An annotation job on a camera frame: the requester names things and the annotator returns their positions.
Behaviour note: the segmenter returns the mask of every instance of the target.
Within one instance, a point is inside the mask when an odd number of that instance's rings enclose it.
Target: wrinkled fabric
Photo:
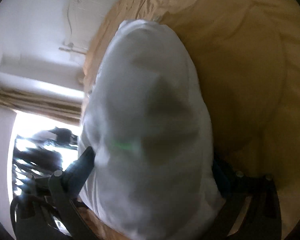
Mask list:
[[[84,65],[86,92],[120,23],[139,18],[166,24],[185,45],[211,116],[215,148],[249,176],[273,174],[282,237],[287,236],[300,219],[298,3],[120,0],[91,43]]]
[[[132,240],[194,239],[224,203],[195,67],[165,25],[120,25],[83,119],[79,152],[88,146],[95,169],[80,197]]]

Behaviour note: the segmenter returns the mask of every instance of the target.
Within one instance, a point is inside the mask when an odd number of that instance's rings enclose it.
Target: bed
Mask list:
[[[284,239],[300,220],[300,6],[296,0],[120,0],[87,51],[83,112],[119,24],[140,18],[166,24],[187,48],[220,155],[248,176],[274,176]]]

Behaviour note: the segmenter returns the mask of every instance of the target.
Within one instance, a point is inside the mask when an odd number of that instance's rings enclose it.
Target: black object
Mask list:
[[[76,210],[73,201],[94,168],[91,147],[73,162],[66,171],[55,171],[51,177],[28,182],[27,194],[15,198],[10,215],[17,240],[97,240]],[[202,240],[281,240],[281,215],[274,182],[266,177],[256,179],[238,176],[230,165],[215,155],[214,175],[220,179],[218,187],[225,189],[227,201]],[[239,231],[227,236],[236,221],[248,195],[252,201]],[[62,221],[71,236],[60,232],[56,217]]]

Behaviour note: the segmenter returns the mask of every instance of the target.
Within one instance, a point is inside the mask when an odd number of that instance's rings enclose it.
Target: white pillowcase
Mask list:
[[[132,240],[193,239],[224,201],[212,175],[213,140],[194,64],[167,26],[123,22],[100,65],[79,155],[95,168],[80,196]]]

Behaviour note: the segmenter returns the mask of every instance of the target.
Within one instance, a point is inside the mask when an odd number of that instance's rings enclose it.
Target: curtain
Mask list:
[[[81,115],[81,104],[20,90],[0,89],[0,105],[15,111],[42,115],[72,125],[79,125]]]

